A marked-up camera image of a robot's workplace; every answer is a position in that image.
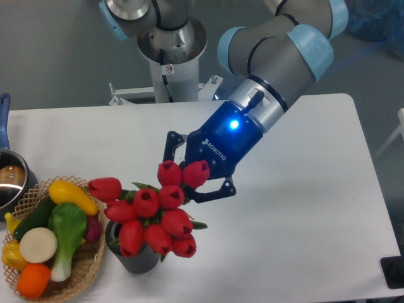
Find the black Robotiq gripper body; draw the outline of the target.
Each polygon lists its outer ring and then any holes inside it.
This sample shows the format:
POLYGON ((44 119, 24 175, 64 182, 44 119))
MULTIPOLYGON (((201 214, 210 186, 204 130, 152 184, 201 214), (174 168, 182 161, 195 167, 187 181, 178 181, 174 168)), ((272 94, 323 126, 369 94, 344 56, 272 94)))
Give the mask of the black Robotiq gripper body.
POLYGON ((256 104, 240 109, 226 101, 187 137, 185 163, 206 160, 210 179, 230 177, 237 164, 263 137, 248 113, 256 104))

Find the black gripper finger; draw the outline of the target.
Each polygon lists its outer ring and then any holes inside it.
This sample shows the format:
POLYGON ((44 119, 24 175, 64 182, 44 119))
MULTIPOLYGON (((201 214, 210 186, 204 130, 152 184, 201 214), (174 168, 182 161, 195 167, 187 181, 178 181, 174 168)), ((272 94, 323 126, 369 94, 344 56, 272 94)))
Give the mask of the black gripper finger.
POLYGON ((167 160, 174 161, 175 158, 175 151, 178 147, 187 143, 188 135, 187 134, 180 134, 176 131, 169 131, 167 133, 166 141, 165 141, 165 148, 163 151, 163 159, 162 161, 165 162, 167 160))
POLYGON ((184 195, 191 201, 196 203, 204 203, 209 201, 215 201, 223 198, 229 198, 235 196, 237 193, 236 187, 234 186, 233 178, 227 177, 223 181, 221 187, 215 191, 210 191, 207 193, 198 192, 189 186, 184 189, 184 195))

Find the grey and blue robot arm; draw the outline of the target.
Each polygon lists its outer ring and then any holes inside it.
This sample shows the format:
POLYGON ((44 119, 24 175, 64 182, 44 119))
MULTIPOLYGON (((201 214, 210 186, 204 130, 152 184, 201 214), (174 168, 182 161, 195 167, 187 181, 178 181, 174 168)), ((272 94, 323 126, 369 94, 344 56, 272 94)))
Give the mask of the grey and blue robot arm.
MULTIPOLYGON (((197 203, 236 193, 237 164, 326 71, 334 56, 330 40, 348 22, 343 1, 270 6, 270 21, 231 28, 218 43, 218 61, 243 77, 242 84, 199 129, 167 135, 158 180, 181 187, 197 203)), ((158 103, 198 99, 207 38, 186 1, 101 1, 99 8, 118 39, 137 38, 158 103)))

